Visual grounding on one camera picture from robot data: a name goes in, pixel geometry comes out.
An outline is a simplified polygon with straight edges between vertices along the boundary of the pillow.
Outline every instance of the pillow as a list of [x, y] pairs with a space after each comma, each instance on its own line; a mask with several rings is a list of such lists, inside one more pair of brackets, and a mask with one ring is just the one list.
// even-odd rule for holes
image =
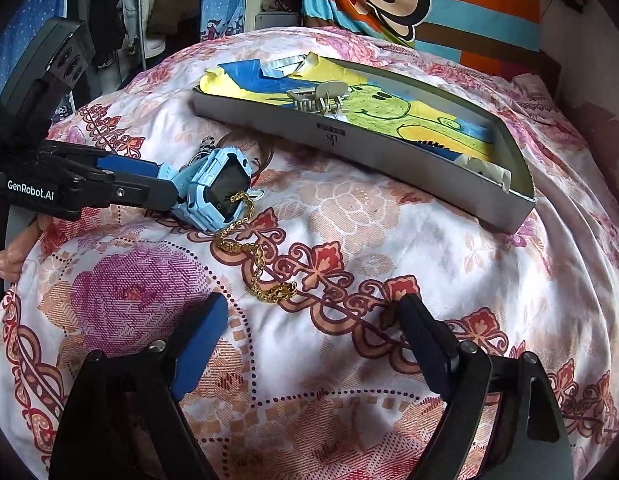
[[539, 53], [539, 0], [302, 0], [302, 5], [310, 27], [337, 25], [489, 75], [543, 76], [547, 64]]

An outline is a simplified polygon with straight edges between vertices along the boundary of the human hand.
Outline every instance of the human hand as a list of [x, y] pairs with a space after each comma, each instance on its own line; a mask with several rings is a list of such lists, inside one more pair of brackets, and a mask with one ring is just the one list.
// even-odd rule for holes
[[15, 283], [22, 273], [22, 264], [33, 249], [42, 232], [51, 224], [51, 216], [38, 215], [34, 221], [0, 251], [0, 277]]

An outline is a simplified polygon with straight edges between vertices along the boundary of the gold chain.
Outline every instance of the gold chain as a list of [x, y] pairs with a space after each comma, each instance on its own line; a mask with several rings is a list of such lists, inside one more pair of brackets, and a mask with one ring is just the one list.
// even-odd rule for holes
[[224, 228], [218, 233], [217, 243], [219, 248], [222, 251], [251, 254], [254, 257], [254, 266], [256, 266], [256, 269], [254, 270], [252, 281], [249, 283], [249, 289], [259, 300], [266, 301], [267, 303], [278, 303], [279, 301], [287, 301], [289, 298], [294, 297], [296, 294], [296, 283], [293, 282], [279, 283], [270, 288], [270, 290], [263, 290], [260, 288], [259, 281], [262, 276], [262, 271], [265, 268], [265, 256], [262, 246], [259, 244], [241, 244], [227, 238], [230, 232], [239, 225], [249, 222], [252, 219], [254, 215], [254, 201], [245, 191], [236, 193], [229, 200], [231, 202], [237, 202], [238, 200], [244, 201], [247, 206], [247, 212], [244, 214], [243, 218], [236, 220], [229, 227]]

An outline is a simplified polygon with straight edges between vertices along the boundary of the bed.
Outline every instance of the bed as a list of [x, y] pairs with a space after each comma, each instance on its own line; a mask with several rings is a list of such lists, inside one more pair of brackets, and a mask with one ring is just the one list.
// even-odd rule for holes
[[[113, 206], [54, 221], [0, 307], [10, 443], [46, 478], [87, 352], [138, 351], [170, 333], [188, 299], [216, 290], [230, 304], [228, 327], [182, 408], [221, 478], [406, 478], [443, 412], [389, 306], [419, 292], [459, 339], [539, 355], [584, 478], [619, 432], [619, 208], [538, 77], [507, 82], [335, 28], [270, 29], [190, 46], [50, 137], [175, 167], [206, 136], [234, 131], [248, 150], [259, 134], [196, 117], [193, 85], [221, 62], [308, 52], [400, 72], [498, 115], [537, 188], [520, 230], [492, 232], [418, 189], [282, 140], [236, 238], [262, 244], [263, 285], [297, 283], [289, 301], [257, 301], [246, 256], [173, 219]], [[485, 410], [463, 478], [478, 470], [495, 410]]]

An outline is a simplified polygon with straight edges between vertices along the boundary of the blue smartwatch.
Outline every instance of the blue smartwatch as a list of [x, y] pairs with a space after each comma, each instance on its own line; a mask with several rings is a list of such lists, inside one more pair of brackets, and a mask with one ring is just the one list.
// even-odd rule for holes
[[158, 178], [171, 180], [179, 203], [172, 212], [202, 231], [220, 231], [244, 215], [242, 201], [231, 197], [250, 188], [252, 170], [237, 148], [217, 148], [182, 170], [162, 164]]

